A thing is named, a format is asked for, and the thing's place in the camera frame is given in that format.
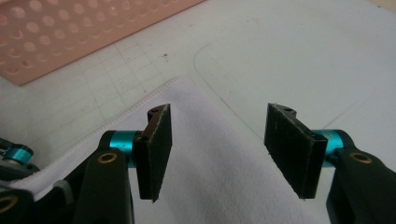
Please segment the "white grid mat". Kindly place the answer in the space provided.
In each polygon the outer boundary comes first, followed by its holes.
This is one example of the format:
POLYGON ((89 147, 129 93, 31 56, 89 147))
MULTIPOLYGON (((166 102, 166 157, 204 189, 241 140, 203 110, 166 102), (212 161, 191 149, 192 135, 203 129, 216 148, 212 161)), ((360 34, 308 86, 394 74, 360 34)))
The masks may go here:
POLYGON ((396 171, 396 14, 366 0, 205 0, 25 86, 0 77, 0 137, 40 172, 177 77, 270 159, 276 103, 396 171))

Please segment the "lilac printed towel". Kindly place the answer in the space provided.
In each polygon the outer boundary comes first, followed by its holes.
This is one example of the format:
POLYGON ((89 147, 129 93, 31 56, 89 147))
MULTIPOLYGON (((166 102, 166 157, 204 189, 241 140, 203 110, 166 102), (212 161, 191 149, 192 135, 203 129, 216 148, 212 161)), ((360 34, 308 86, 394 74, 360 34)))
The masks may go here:
POLYGON ((129 172, 136 224, 330 224, 326 210, 298 198, 272 160, 253 147, 189 81, 164 83, 68 149, 40 172, 12 182, 37 199, 97 148, 107 130, 142 130, 148 111, 169 104, 173 146, 160 198, 139 197, 129 172))

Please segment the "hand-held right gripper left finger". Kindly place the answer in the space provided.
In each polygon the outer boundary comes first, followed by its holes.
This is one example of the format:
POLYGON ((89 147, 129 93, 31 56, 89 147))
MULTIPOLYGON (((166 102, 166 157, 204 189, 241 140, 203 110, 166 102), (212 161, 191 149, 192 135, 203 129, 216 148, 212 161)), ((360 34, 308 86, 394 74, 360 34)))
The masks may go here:
POLYGON ((155 203, 173 145, 171 105, 153 107, 147 116, 148 125, 143 131, 114 131, 108 146, 121 151, 128 167, 136 169, 139 197, 155 203))

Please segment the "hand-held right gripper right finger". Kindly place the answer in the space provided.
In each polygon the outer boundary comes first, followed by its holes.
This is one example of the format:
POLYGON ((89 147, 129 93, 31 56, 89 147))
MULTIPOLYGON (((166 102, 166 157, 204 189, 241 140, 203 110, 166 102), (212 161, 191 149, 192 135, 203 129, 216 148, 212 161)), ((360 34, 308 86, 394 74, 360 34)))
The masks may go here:
POLYGON ((263 144, 300 199, 316 197, 323 167, 332 167, 346 148, 341 130, 310 130, 287 106, 267 106, 263 144))

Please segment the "pink plastic basket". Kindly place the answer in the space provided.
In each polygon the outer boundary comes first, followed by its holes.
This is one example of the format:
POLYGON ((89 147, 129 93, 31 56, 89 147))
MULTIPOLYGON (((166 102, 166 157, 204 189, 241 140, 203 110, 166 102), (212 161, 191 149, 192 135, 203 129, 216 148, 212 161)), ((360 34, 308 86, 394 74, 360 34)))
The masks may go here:
POLYGON ((17 86, 205 0, 0 0, 0 77, 17 86))

